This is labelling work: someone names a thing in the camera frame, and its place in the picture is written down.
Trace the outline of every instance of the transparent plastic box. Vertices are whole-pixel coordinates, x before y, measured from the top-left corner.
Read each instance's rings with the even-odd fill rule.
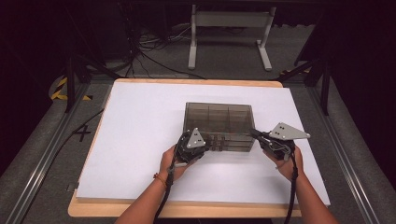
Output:
[[[198,128],[213,151],[249,152],[254,139],[251,105],[186,103],[183,131]]]

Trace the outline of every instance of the white stand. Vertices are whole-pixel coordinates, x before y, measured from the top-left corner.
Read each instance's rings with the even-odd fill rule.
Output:
[[[234,27],[257,27],[264,28],[261,40],[257,40],[257,45],[262,56],[262,63],[266,71],[271,71],[272,66],[265,50],[270,33],[271,24],[275,16],[276,8],[272,7],[269,12],[222,12],[222,11],[196,11],[196,6],[192,5],[191,12],[191,47],[189,68],[195,68],[197,53],[197,26],[234,26]]]

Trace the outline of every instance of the metal frame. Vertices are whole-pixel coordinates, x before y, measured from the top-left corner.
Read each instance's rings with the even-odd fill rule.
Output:
[[[350,190],[355,197],[356,203],[358,204],[359,209],[361,210],[361,214],[366,223],[379,223],[378,217],[375,214],[374,208],[371,206],[369,199],[364,191],[364,188],[361,184],[361,181],[358,175],[355,173],[355,170],[352,167],[352,164],[349,161],[349,158],[344,150],[344,147],[338,138],[337,132],[332,126],[332,122],[329,116],[325,115],[321,110],[321,101],[319,100],[318,93],[315,88],[309,87],[307,88],[309,96],[314,102],[315,108],[318,111],[320,118],[323,122],[324,127],[326,128],[334,147],[332,148],[336,159],[341,167],[341,170],[344,173],[346,178],[346,182],[348,183]]]
[[[271,24],[275,16],[275,7],[269,12],[224,12],[224,11],[197,11],[196,5],[192,5],[191,11],[191,46],[189,56],[189,69],[195,68],[197,54],[197,26],[235,26],[264,28],[261,40],[257,40],[257,46],[262,56],[262,63],[266,71],[272,70],[265,44],[271,30]]]
[[[51,164],[55,160],[56,155],[58,154],[58,148],[62,143],[62,138],[64,137],[64,132],[76,110],[78,108],[80,99],[82,99],[87,91],[89,84],[81,84],[78,87],[77,91],[77,101],[73,104],[70,108],[68,113],[64,113],[62,119],[59,123],[58,128],[56,129],[54,135],[52,136],[49,144],[44,151],[43,156],[41,157],[40,161],[38,162],[37,167],[33,170],[30,178],[21,193],[20,198],[17,200],[14,208],[12,209],[10,215],[6,223],[22,223],[24,217],[26,216],[30,205],[32,204],[35,196],[37,195],[38,191],[40,190],[41,185],[44,182],[44,179],[47,175],[47,172],[50,169]]]

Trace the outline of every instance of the human hand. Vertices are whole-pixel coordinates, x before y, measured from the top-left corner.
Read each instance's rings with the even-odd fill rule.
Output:
[[[160,166],[160,172],[159,172],[159,176],[162,179],[166,179],[166,177],[168,177],[167,169],[171,166],[172,159],[174,157],[174,153],[175,153],[175,146],[170,147],[168,150],[166,150],[163,153],[163,158],[161,159],[161,166]],[[187,168],[189,168],[193,164],[194,164],[194,161],[191,161],[186,166],[175,167],[174,181],[178,180],[184,174],[184,172],[187,170]]]
[[[276,169],[289,181],[291,181],[291,177],[293,174],[293,161],[291,160],[291,158],[289,158],[287,161],[278,161],[275,157],[268,154],[265,150],[263,150],[262,152],[275,163]],[[301,154],[301,150],[297,146],[295,146],[294,149],[294,157],[297,163],[298,175],[304,175],[303,155]]]

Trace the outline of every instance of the black cable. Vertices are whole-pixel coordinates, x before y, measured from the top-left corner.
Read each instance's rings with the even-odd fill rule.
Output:
[[[96,61],[92,61],[89,58],[83,57],[81,55],[76,55],[76,58],[81,60],[82,62],[91,65],[92,67],[96,68],[97,70],[101,71],[103,74],[106,74],[114,79],[117,78],[122,78],[122,76],[120,76],[117,73],[114,73],[110,70],[108,70],[106,67],[103,67],[101,64],[97,63]]]
[[[82,34],[82,32],[79,30],[79,28],[78,28],[78,26],[77,26],[75,20],[73,19],[73,16],[71,15],[71,13],[70,13],[70,11],[69,11],[69,9],[67,8],[67,5],[66,5],[65,3],[64,3],[64,9],[66,10],[67,16],[69,17],[70,21],[73,23],[74,27],[76,28],[76,31],[77,31],[79,37],[81,37],[82,41],[85,43],[85,46],[87,47],[87,49],[88,49],[88,51],[90,52],[91,56],[92,56],[97,62],[100,62],[100,61],[96,58],[95,54],[92,52],[92,49],[91,49],[90,45],[88,44],[87,39],[86,39],[85,36]]]
[[[120,65],[117,65],[117,66],[114,66],[114,67],[110,67],[110,68],[107,68],[107,69],[112,71],[112,72],[119,72],[120,70],[126,68],[130,63],[132,63],[132,59],[128,60],[128,62],[126,62],[126,63],[122,63]],[[99,71],[97,69],[89,69],[89,68],[87,68],[87,70],[93,75],[103,74],[101,71]]]
[[[296,193],[296,181],[298,177],[298,169],[297,163],[294,157],[294,153],[290,153],[291,160],[293,161],[293,174],[291,176],[291,190],[290,190],[290,202],[289,202],[289,210],[288,214],[286,215],[285,224],[289,223],[291,218],[291,212],[293,211],[294,206],[294,195]]]
[[[242,34],[246,28],[245,27],[226,27],[226,28],[219,28],[222,32],[231,34],[231,35],[239,35]]]
[[[104,109],[101,109],[99,112],[97,112],[96,114],[92,115],[89,119],[87,119],[87,121],[85,121],[84,123],[82,123],[81,125],[79,125],[73,132],[71,132],[69,134],[69,136],[67,136],[67,138],[64,140],[64,142],[61,144],[61,146],[59,147],[58,151],[56,152],[56,155],[58,155],[58,153],[61,151],[61,149],[64,147],[64,145],[66,145],[67,141],[73,136],[73,134],[75,134],[76,132],[78,132],[78,130],[80,130],[81,128],[84,127],[84,125],[86,125],[88,122],[90,122],[92,119],[94,119],[96,116],[98,116],[100,113],[102,113],[104,111]]]
[[[145,52],[150,52],[153,51],[156,47],[146,47],[146,46],[142,46],[141,44],[139,44],[139,48],[140,51],[145,51]]]
[[[154,217],[154,223],[156,223],[158,221],[158,216],[160,215],[161,211],[163,210],[163,206],[165,205],[166,201],[168,200],[169,197],[169,193],[171,191],[172,185],[173,185],[173,181],[174,181],[174,173],[175,173],[175,162],[176,162],[176,153],[177,153],[177,149],[178,146],[180,145],[180,143],[184,140],[184,138],[188,136],[187,133],[183,133],[177,141],[177,144],[175,146],[175,151],[174,151],[174,156],[172,158],[172,162],[171,165],[168,168],[168,177],[166,177],[166,190],[165,190],[165,194],[163,195],[163,201],[161,202],[160,206],[158,207],[157,213],[155,214]]]
[[[195,74],[193,74],[193,73],[177,71],[176,69],[167,67],[167,66],[165,66],[165,65],[163,65],[163,64],[161,64],[161,63],[158,63],[158,62],[155,61],[154,59],[150,58],[147,54],[145,54],[145,53],[143,53],[143,52],[140,52],[140,53],[141,53],[142,55],[144,55],[145,57],[147,57],[147,58],[148,58],[149,60],[151,60],[152,62],[154,62],[154,63],[156,63],[156,64],[158,64],[158,65],[160,65],[160,66],[162,66],[162,67],[164,67],[164,68],[166,68],[166,69],[172,71],[172,72],[176,72],[176,73],[180,73],[180,74],[186,74],[186,75],[190,75],[190,76],[193,76],[193,77],[198,77],[198,78],[200,78],[200,79],[207,80],[207,78],[201,77],[201,76],[198,76],[198,75],[195,75]]]
[[[153,78],[149,75],[149,71],[143,66],[142,62],[136,57],[136,59],[140,62],[140,66],[146,71],[146,74],[148,75],[149,78]]]
[[[164,49],[164,48],[166,48],[167,46],[169,46],[169,45],[171,45],[171,44],[173,44],[173,43],[176,43],[177,41],[180,41],[181,39],[185,38],[186,32],[187,32],[188,30],[190,30],[190,27],[187,28],[187,29],[184,29],[184,30],[183,30],[181,33],[179,33],[178,35],[174,35],[174,36],[169,35],[169,36],[167,37],[166,40],[161,40],[161,39],[158,37],[158,38],[152,39],[152,40],[154,40],[154,41],[152,41],[152,42],[149,42],[149,41],[139,42],[139,47],[140,47],[140,48],[143,48],[143,49],[148,49],[148,50],[142,50],[142,51],[152,51],[152,50],[154,50],[154,49],[156,49],[156,50]],[[150,44],[150,43],[153,43],[154,46],[153,46],[153,47],[148,47],[148,46],[144,46],[144,45],[143,45],[143,44]]]
[[[134,77],[134,65],[132,63],[129,65],[128,70],[126,70],[125,77],[128,77],[128,73],[131,70],[131,68],[132,68],[132,76]]]

